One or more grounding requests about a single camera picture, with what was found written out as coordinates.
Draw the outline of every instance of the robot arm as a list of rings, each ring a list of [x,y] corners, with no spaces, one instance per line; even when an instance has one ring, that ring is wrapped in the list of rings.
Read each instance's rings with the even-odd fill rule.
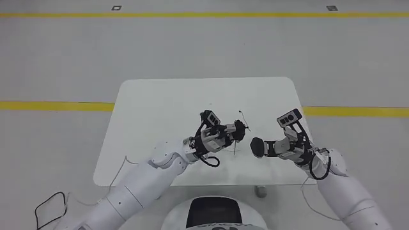
[[[233,124],[220,125],[212,111],[201,113],[201,126],[195,137],[181,143],[161,144],[147,161],[136,165],[105,199],[79,222],[64,229],[69,230],[115,230],[132,215],[149,206],[186,170],[189,164],[206,159],[209,152],[218,152],[234,141],[240,142],[245,135],[245,125],[237,120]]]
[[[294,109],[277,119],[285,135],[281,141],[253,138],[254,156],[294,161],[317,181],[318,190],[349,229],[392,230],[369,192],[348,174],[342,155],[334,149],[315,148],[299,122],[301,118],[298,109]]]

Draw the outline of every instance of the gray floor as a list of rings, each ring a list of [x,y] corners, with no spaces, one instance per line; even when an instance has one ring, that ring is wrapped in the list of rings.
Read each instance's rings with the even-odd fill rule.
[[[0,12],[409,11],[409,0],[0,0]],[[0,19],[0,100],[115,101],[127,79],[287,76],[302,105],[409,107],[408,19]],[[34,229],[52,193],[93,202],[105,112],[0,111],[0,226]],[[395,229],[409,210],[409,120],[311,118],[318,146],[337,148]],[[346,229],[314,214],[299,186],[172,187],[122,229],[159,229],[176,204],[198,195],[242,199],[270,229]],[[311,204],[332,212],[315,186]],[[58,201],[41,219],[58,213]],[[89,210],[69,201],[69,217]]]

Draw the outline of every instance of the cable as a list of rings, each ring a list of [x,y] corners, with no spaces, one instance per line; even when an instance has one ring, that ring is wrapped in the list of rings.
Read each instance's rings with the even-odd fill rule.
[[[39,209],[39,207],[41,207],[41,206],[42,206],[43,204],[45,204],[46,202],[50,201],[54,196],[56,196],[56,195],[58,195],[58,194],[61,194],[61,195],[63,196],[63,199],[64,199],[64,213],[63,213],[61,216],[56,217],[55,219],[48,221],[48,222],[45,223],[44,225],[39,226],[39,225],[38,225],[37,210]],[[47,200],[45,200],[45,201],[42,202],[40,205],[38,205],[37,208],[34,210],[34,214],[35,214],[35,216],[36,216],[36,226],[37,226],[36,230],[40,230],[41,228],[43,228],[43,227],[45,227],[45,226],[47,226],[47,225],[53,223],[53,222],[56,221],[57,219],[60,219],[60,218],[64,217],[64,215],[66,214],[66,211],[67,211],[67,205],[66,205],[66,204],[67,204],[67,200],[65,199],[65,194],[62,193],[62,192],[56,192],[55,194],[53,194],[52,196],[50,196]]]
[[[210,166],[210,167],[218,167],[220,165],[220,160],[217,157],[208,157],[208,159],[215,159],[217,161],[216,164],[211,164],[209,162],[207,162],[202,156],[199,157],[200,161],[204,162],[204,164]]]
[[[313,173],[313,160],[314,160],[315,154],[313,153],[313,157],[311,157],[311,161],[309,161],[309,173],[315,180],[323,180],[325,179],[328,174],[330,173],[330,168],[331,168],[331,157],[328,157],[328,165],[327,165],[327,170],[325,171],[325,174],[322,177],[317,177]]]
[[[238,112],[242,113],[244,123],[247,125],[247,129],[249,129],[249,131],[251,132],[251,130],[250,130],[250,128],[249,128],[249,124],[247,123],[247,121],[246,121],[245,118],[244,118],[243,111],[238,111]]]
[[[138,164],[138,163],[134,163],[134,162],[129,161],[128,157],[125,156],[125,158],[124,158],[123,161],[122,161],[122,164],[121,164],[120,169],[119,169],[118,172],[116,173],[114,179],[111,181],[111,184],[109,184],[109,186],[108,186],[108,192],[107,192],[101,199],[99,199],[96,203],[84,203],[84,202],[78,200],[78,199],[74,196],[73,193],[69,192],[68,194],[71,194],[74,200],[76,200],[79,204],[82,204],[82,205],[84,205],[84,206],[96,206],[96,205],[98,205],[99,203],[101,203],[101,201],[102,201],[103,199],[105,199],[105,198],[111,193],[112,185],[114,184],[116,178],[117,178],[118,175],[120,174],[120,172],[121,172],[123,166],[125,165],[125,162],[128,162],[128,163],[130,163],[130,164]]]
[[[123,161],[122,161],[122,164],[121,164],[120,169],[119,169],[118,172],[116,173],[114,179],[111,181],[111,184],[109,184],[108,192],[106,193],[106,195],[103,196],[103,198],[99,199],[98,202],[96,202],[96,203],[84,203],[84,202],[78,200],[78,199],[73,195],[72,192],[68,192],[66,196],[65,196],[65,194],[64,194],[63,192],[56,192],[55,194],[53,194],[52,196],[50,196],[47,200],[45,200],[45,201],[42,202],[40,205],[38,205],[37,208],[36,208],[35,211],[34,211],[35,216],[36,216],[36,225],[37,225],[36,230],[40,230],[41,228],[43,228],[43,227],[49,225],[50,223],[52,223],[52,222],[54,222],[54,221],[56,221],[56,220],[59,219],[58,223],[57,223],[56,226],[54,226],[54,228],[53,228],[53,230],[55,230],[55,229],[57,228],[57,226],[59,225],[59,223],[61,222],[61,219],[65,216],[65,214],[66,214],[66,212],[67,212],[67,210],[68,210],[68,198],[69,198],[70,196],[72,196],[73,199],[74,199],[77,203],[82,204],[82,205],[84,205],[84,206],[96,206],[96,205],[98,205],[98,204],[99,204],[103,199],[105,199],[105,198],[109,195],[109,193],[111,192],[112,185],[114,184],[116,178],[117,178],[118,175],[120,174],[120,172],[121,172],[123,166],[125,165],[125,162],[128,162],[129,164],[138,164],[138,163],[129,161],[128,157],[125,156],[125,158],[124,158]],[[58,194],[61,194],[61,195],[63,196],[63,199],[64,199],[64,207],[65,207],[64,214],[62,214],[60,217],[57,217],[57,218],[55,218],[55,219],[53,219],[53,220],[51,220],[51,221],[48,221],[46,224],[44,224],[44,225],[38,227],[37,209],[38,209],[41,205],[43,205],[43,204],[45,204],[46,202],[50,201],[54,196],[56,196],[56,195],[58,195]]]
[[[308,179],[309,179],[309,177],[307,177],[307,178],[304,180],[303,184],[301,185],[302,197],[304,197],[304,201],[305,201],[305,203],[307,203],[308,207],[309,207],[313,212],[315,212],[315,213],[317,213],[317,214],[320,214],[321,216],[326,217],[327,219],[332,219],[332,220],[335,220],[335,221],[341,221],[341,219],[339,219],[339,218],[333,218],[333,217],[327,216],[327,215],[325,215],[325,214],[323,214],[323,213],[321,213],[321,212],[319,212],[319,211],[314,210],[313,207],[311,207],[311,205],[310,205],[310,204],[308,203],[308,201],[307,201],[307,198],[305,198],[305,194],[304,194],[304,185],[305,185],[305,183],[307,182]]]
[[[352,208],[347,212],[346,216],[343,217],[343,218],[333,218],[333,217],[327,216],[327,215],[325,215],[325,214],[323,214],[323,213],[321,213],[321,212],[319,212],[319,211],[314,210],[314,209],[311,207],[311,205],[308,203],[307,198],[305,197],[305,194],[304,194],[304,185],[305,185],[305,183],[307,182],[307,180],[308,180],[309,178],[310,178],[310,177],[307,177],[307,178],[304,180],[303,184],[301,185],[302,197],[304,198],[305,203],[307,203],[308,207],[309,207],[313,212],[315,212],[315,213],[317,213],[317,214],[319,214],[319,215],[321,215],[321,216],[323,216],[323,217],[326,217],[327,219],[331,219],[331,220],[335,220],[335,221],[343,221],[344,219],[346,219],[347,217],[349,217],[349,216],[352,214],[352,212],[355,210],[355,208],[356,208],[358,205],[360,205],[361,203],[363,203],[363,202],[365,202],[365,201],[374,201],[374,200],[371,199],[371,198],[365,198],[365,199],[360,200],[359,202],[355,203],[354,206],[352,206]]]

